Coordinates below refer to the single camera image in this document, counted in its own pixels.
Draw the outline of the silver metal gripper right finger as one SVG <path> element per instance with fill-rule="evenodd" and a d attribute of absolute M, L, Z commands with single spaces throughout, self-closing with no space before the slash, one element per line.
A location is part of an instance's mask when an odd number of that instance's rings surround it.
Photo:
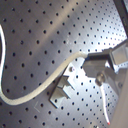
<path fill-rule="evenodd" d="M 105 68 L 97 73 L 95 82 L 98 86 L 102 86 L 104 83 L 108 84 L 117 95 L 120 95 L 126 72 L 126 68 L 120 68 L 117 72 L 111 68 Z"/>

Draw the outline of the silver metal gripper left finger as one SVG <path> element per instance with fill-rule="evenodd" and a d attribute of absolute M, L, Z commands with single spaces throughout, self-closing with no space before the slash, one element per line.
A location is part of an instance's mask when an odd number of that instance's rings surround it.
<path fill-rule="evenodd" d="M 83 69 L 87 76 L 96 76 L 98 72 L 105 69 L 114 69 L 112 49 L 105 49 L 102 52 L 89 53 L 83 63 Z"/>

